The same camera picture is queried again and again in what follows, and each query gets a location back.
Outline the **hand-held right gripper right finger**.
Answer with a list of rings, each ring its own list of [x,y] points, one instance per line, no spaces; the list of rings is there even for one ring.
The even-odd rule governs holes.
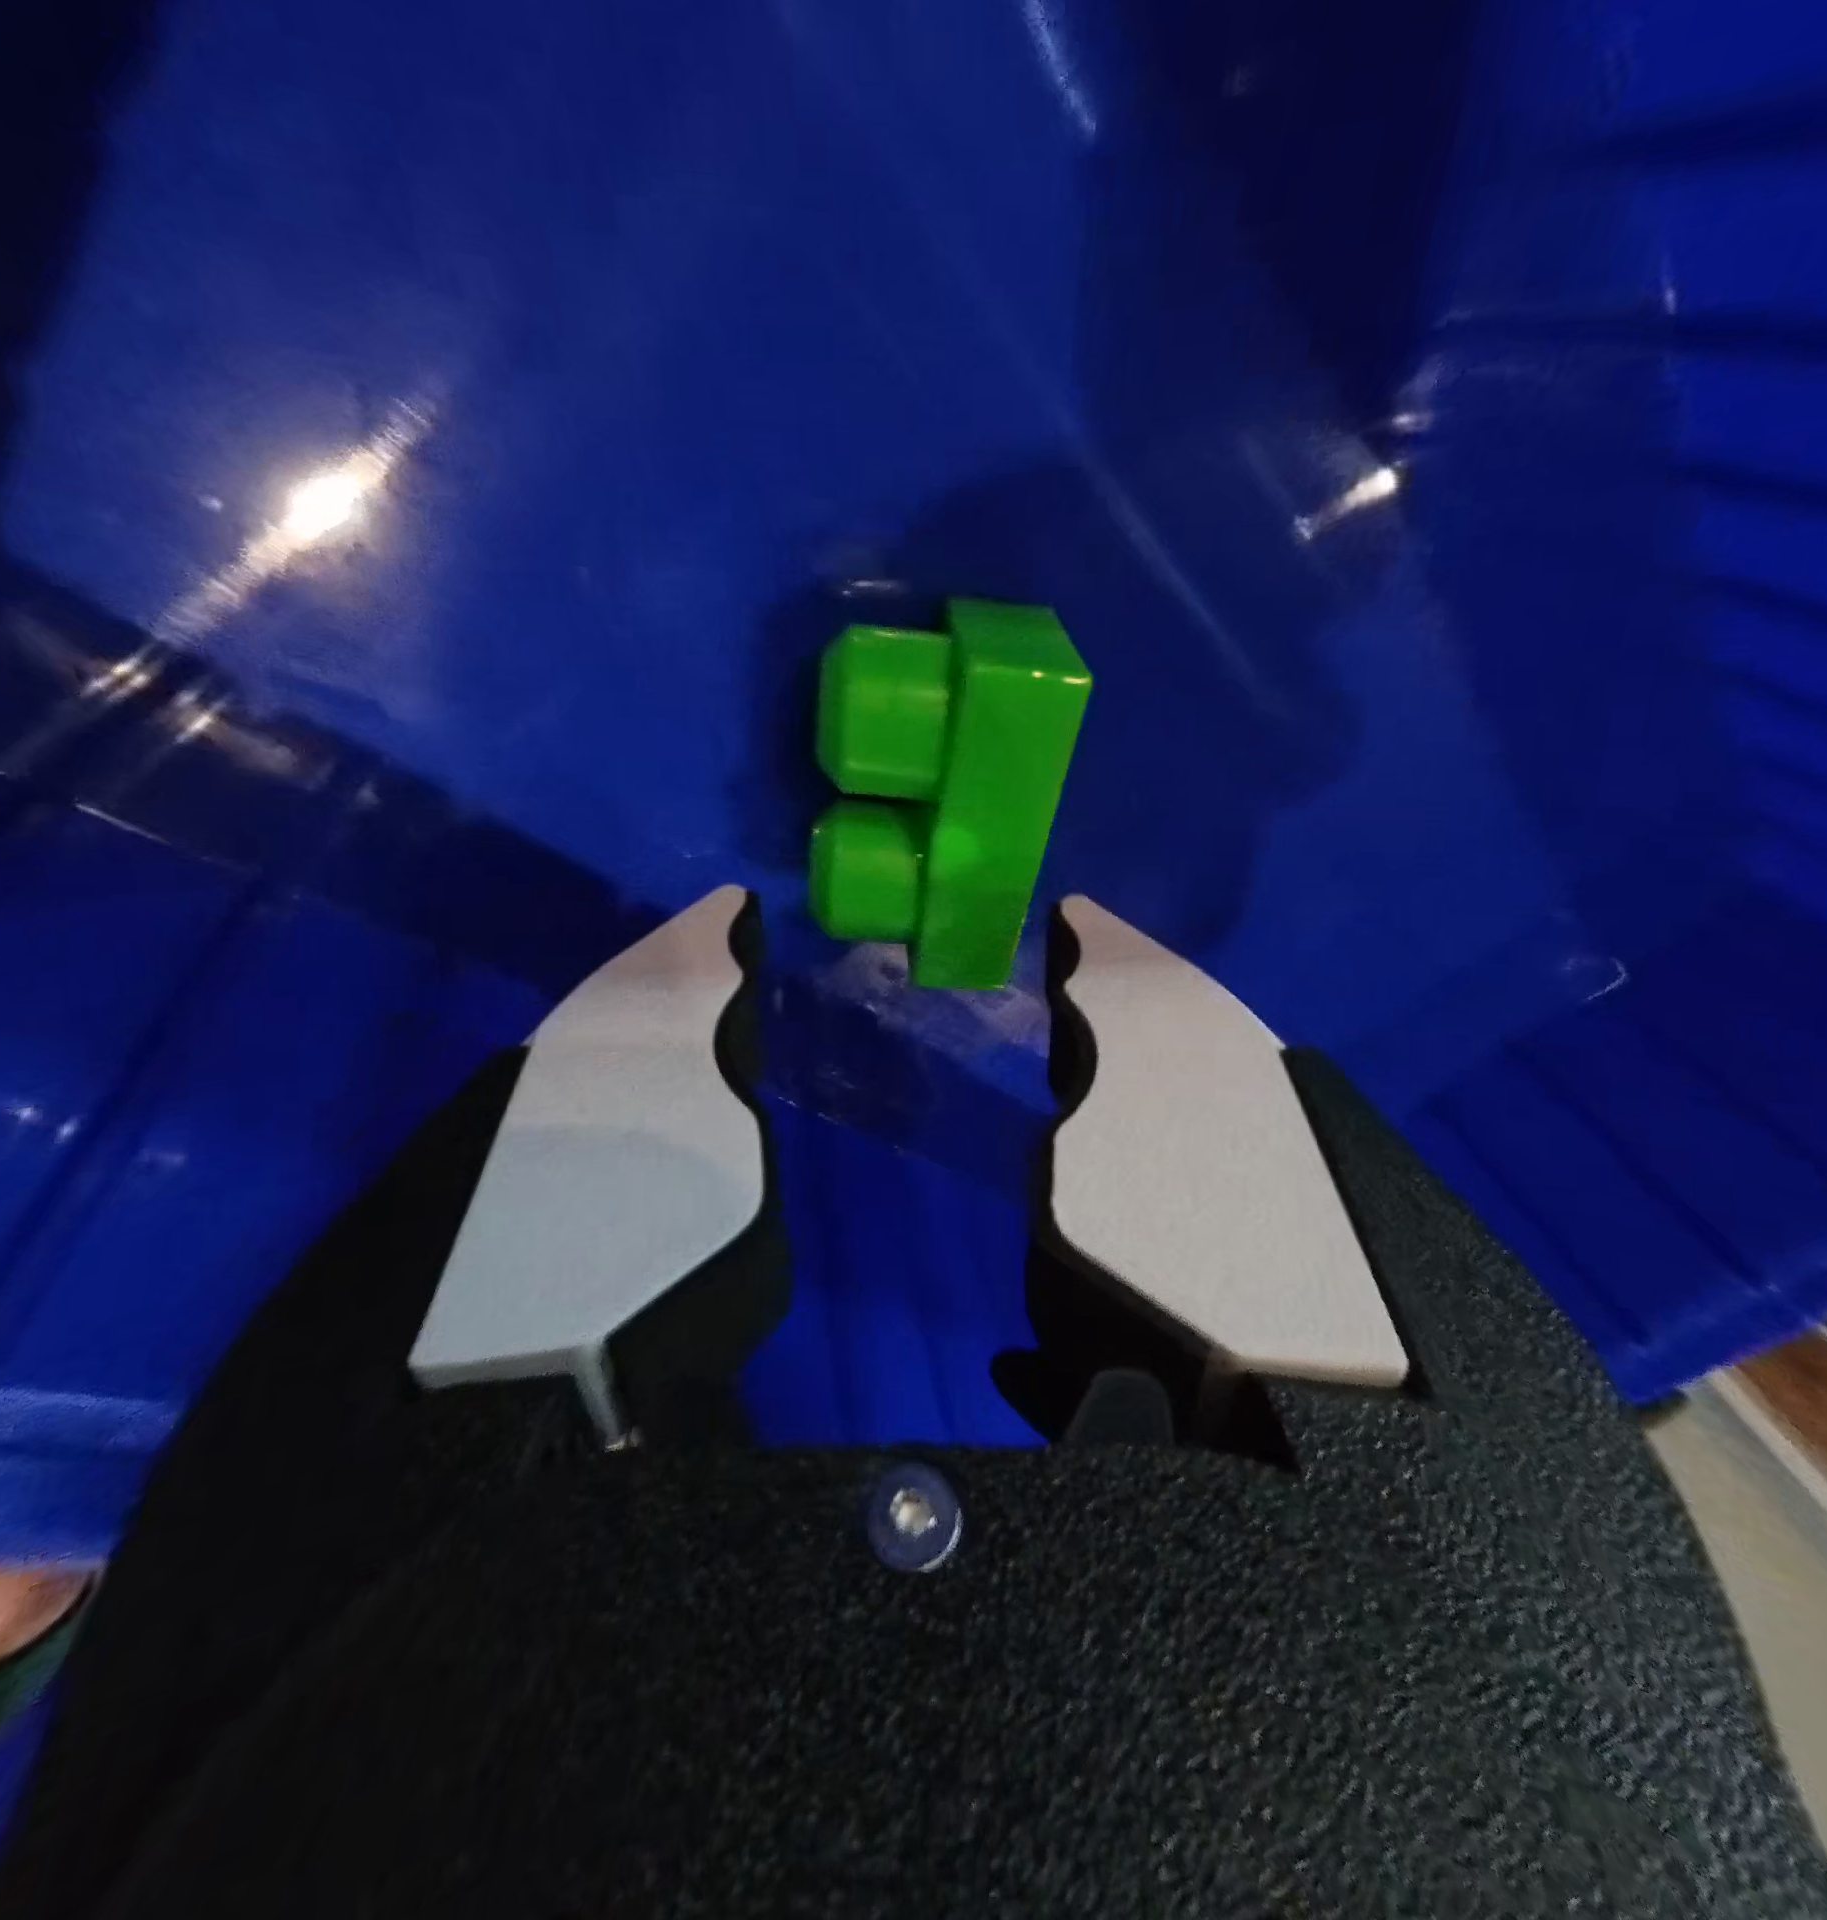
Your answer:
[[[1047,938],[1045,1244],[1185,1350],[1272,1380],[1406,1388],[1392,1305],[1285,1043],[1087,895]]]

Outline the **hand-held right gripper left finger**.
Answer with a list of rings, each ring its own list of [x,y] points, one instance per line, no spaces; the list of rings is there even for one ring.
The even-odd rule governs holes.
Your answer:
[[[791,1309],[759,1109],[759,903],[717,886],[526,1048],[413,1347],[423,1388],[567,1380],[605,1446],[708,1446]]]

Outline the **green mega block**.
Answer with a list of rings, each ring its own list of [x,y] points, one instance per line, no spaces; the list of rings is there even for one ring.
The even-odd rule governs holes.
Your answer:
[[[838,632],[816,697],[836,789],[808,855],[817,929],[904,948],[925,989],[1006,989],[1093,687],[1045,606],[957,596],[937,632]]]

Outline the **blue plastic bin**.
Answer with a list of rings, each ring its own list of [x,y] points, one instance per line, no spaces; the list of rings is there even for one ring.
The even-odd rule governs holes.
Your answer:
[[[1011,981],[820,656],[1095,687]],[[757,896],[791,1309],[413,1347]],[[1087,895],[1410,1359],[1045,1244]],[[1827,1916],[1646,1411],[1827,1318],[1827,5],[0,5],[0,1916]]]

